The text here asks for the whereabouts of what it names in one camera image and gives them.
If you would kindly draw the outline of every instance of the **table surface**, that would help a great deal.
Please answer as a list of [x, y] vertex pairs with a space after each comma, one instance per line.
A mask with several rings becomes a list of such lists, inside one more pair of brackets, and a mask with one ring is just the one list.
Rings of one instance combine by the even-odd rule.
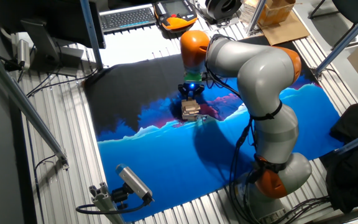
[[[199, 18], [191, 29], [205, 30], [208, 34], [220, 33], [239, 40], [247, 37], [246, 27], [247, 24], [238, 22], [218, 29], [207, 25], [202, 18]], [[180, 54], [178, 36], [169, 34], [169, 38], [166, 39], [157, 26], [125, 30], [104, 37], [107, 48], [101, 49], [101, 56], [104, 65], [109, 67], [119, 63], [132, 63]], [[296, 40], [294, 44], [310, 68], [317, 67], [326, 56], [312, 36]], [[83, 58], [94, 62], [91, 49], [78, 44], [69, 47], [85, 50]], [[87, 68], [87, 65], [83, 65], [82, 70], [78, 71], [78, 76], [84, 77], [88, 74], [90, 69]], [[24, 93], [28, 93], [45, 78], [47, 78], [46, 74], [26, 74], [20, 86]], [[63, 75], [51, 75], [45, 83], [48, 85], [72, 79], [74, 78]], [[343, 114], [348, 106], [358, 102], [340, 75], [335, 72], [323, 72], [320, 84], [339, 114]], [[99, 186], [100, 182], [106, 181], [88, 102], [81, 82], [70, 82], [46, 88], [30, 97], [30, 101], [64, 148], [70, 165], [68, 170], [59, 169], [56, 158], [53, 158], [41, 164], [36, 173], [30, 170], [39, 223], [42, 223], [41, 209], [45, 223], [109, 223], [105, 216], [88, 216], [75, 212], [75, 207], [91, 203], [88, 187]], [[24, 115], [23, 121], [29, 166], [33, 167], [33, 164], [52, 156], [53, 152], [32, 125], [27, 125]], [[324, 166], [319, 159], [311, 161], [311, 165], [313, 173], [307, 183], [296, 192], [282, 198], [285, 208], [292, 208], [309, 198], [327, 195]], [[35, 175], [39, 182], [40, 198], [35, 188]], [[296, 223], [306, 223], [332, 211], [330, 204], [326, 204], [314, 208]], [[193, 224], [245, 223], [245, 221], [235, 214], [229, 204], [227, 190], [219, 189], [135, 223]]]

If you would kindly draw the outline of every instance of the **black cloth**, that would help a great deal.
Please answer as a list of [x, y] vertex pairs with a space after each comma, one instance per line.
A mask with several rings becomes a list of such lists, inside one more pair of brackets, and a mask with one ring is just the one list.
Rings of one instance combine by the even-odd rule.
[[[358, 138], [358, 104], [345, 111], [331, 128], [330, 135], [345, 144]], [[349, 213], [358, 207], [358, 147], [330, 160], [326, 183], [331, 204], [343, 213]]]

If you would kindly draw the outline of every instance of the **keyboard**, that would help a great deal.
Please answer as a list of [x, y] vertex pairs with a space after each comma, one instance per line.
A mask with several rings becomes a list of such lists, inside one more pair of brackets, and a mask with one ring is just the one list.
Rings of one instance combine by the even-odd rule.
[[157, 21], [149, 7], [105, 14], [100, 16], [100, 18], [102, 20], [103, 32], [142, 27], [154, 24]]

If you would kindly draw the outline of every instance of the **blue printed mat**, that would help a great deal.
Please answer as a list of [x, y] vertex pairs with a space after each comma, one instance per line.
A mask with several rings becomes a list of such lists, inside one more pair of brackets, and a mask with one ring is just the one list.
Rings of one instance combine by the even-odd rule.
[[[242, 41], [268, 45], [263, 36]], [[291, 42], [278, 46], [296, 50]], [[337, 111], [303, 60], [302, 66], [299, 79], [280, 98], [298, 117], [300, 134], [293, 152], [311, 160], [342, 143], [329, 136], [339, 119]], [[86, 84], [109, 189], [122, 186], [115, 168], [126, 164], [153, 192], [155, 202], [150, 206], [123, 214], [127, 222], [189, 202], [228, 183], [234, 145], [249, 120], [247, 108], [229, 90], [206, 87], [196, 100], [207, 119], [182, 121], [177, 86], [183, 83], [183, 72], [181, 56], [174, 55], [117, 65]], [[227, 84], [237, 89], [236, 81], [229, 79]], [[250, 169], [254, 152], [247, 142], [241, 147], [239, 175]], [[127, 203], [132, 208], [142, 201], [130, 195]]]

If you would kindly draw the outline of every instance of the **cable bundle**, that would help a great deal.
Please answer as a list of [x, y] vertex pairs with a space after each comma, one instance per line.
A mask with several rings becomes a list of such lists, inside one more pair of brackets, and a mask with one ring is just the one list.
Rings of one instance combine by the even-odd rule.
[[[227, 36], [224, 36], [224, 35], [221, 35], [221, 34], [216, 34], [211, 38], [211, 41], [209, 42], [209, 45], [208, 45], [208, 48], [207, 48], [207, 52], [208, 52], [209, 47], [211, 46], [211, 44], [216, 39], [218, 39], [220, 37], [235, 41], [231, 37], [227, 37]], [[226, 84], [226, 82], [223, 82], [215, 73], [213, 73], [209, 69], [207, 59], [208, 58], [206, 57], [206, 59], [205, 59], [205, 67], [206, 67], [206, 70], [207, 70], [207, 76], [206, 76], [205, 80], [206, 81], [212, 80], [213, 84], [216, 84], [218, 87], [219, 87], [219, 85], [222, 86], [222, 87], [225, 87], [228, 90], [232, 91], [236, 96], [241, 98], [239, 92], [237, 92], [236, 90], [231, 88], [228, 84]], [[238, 162], [240, 148], [241, 148], [242, 144], [244, 143], [244, 141], [247, 139], [250, 129], [251, 129], [251, 133], [252, 133], [252, 138], [254, 140], [254, 143], [252, 145], [255, 147], [255, 150], [257, 148], [257, 144], [256, 144], [256, 141], [255, 141], [254, 128], [252, 126], [252, 120], [253, 119], [250, 118], [248, 125], [244, 128], [244, 130], [243, 130], [243, 132], [241, 134], [241, 137], [238, 139], [238, 141], [236, 143], [236, 149], [234, 150], [234, 155], [233, 155], [233, 159], [232, 159], [231, 166], [230, 166], [229, 198], [230, 198], [231, 204], [234, 207], [234, 209], [237, 211], [237, 213], [245, 221], [249, 222], [250, 224], [260, 224], [260, 222], [254, 217], [254, 214], [252, 213], [252, 210], [250, 208], [250, 202], [249, 202], [249, 183], [248, 183], [248, 178], [249, 178], [249, 176], [251, 175], [252, 172], [250, 172], [249, 175], [247, 176], [247, 180], [246, 180], [246, 184], [245, 184], [246, 189], [245, 189], [244, 196], [243, 196], [243, 207], [244, 207], [243, 210], [238, 209], [238, 208], [242, 208], [242, 206], [241, 206], [240, 201], [235, 196], [234, 191], [233, 191], [234, 190], [234, 179], [236, 178], [236, 175], [237, 175], [237, 162]], [[315, 207], [317, 207], [319, 205], [327, 203], [327, 202], [329, 202], [329, 197], [328, 196], [305, 200], [304, 202], [301, 202], [298, 205], [296, 205], [295, 207], [293, 207], [290, 211], [288, 211], [286, 214], [284, 214], [282, 217], [280, 217], [278, 220], [272, 222], [271, 224], [279, 224], [281, 222], [284, 222], [286, 219], [288, 219], [288, 220], [284, 224], [290, 224], [290, 223], [294, 222], [297, 218], [302, 216], [304, 213], [310, 211], [311, 209], [313, 209], [313, 208], [315, 208]]]

